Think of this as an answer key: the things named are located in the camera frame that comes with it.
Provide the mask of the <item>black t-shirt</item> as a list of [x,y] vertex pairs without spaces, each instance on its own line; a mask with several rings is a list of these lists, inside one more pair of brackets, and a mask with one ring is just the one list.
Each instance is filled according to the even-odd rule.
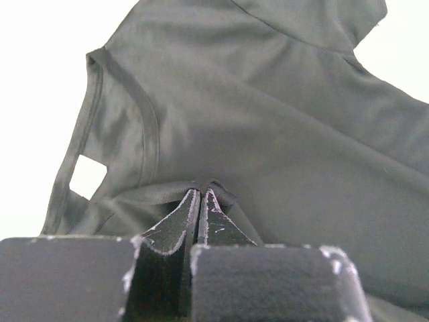
[[332,245],[376,321],[428,320],[428,104],[355,48],[384,1],[140,1],[86,57],[44,235],[143,233],[189,189],[256,242]]

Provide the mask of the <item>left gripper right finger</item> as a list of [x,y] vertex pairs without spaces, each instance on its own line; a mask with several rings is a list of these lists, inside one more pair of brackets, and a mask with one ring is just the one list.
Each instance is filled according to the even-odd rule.
[[332,246],[258,245],[212,189],[190,253],[193,321],[370,321],[355,265]]

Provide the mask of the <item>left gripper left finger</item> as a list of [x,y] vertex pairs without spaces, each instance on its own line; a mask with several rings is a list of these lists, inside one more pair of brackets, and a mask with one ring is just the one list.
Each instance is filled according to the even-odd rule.
[[2,321],[169,321],[190,306],[200,193],[141,235],[1,241]]

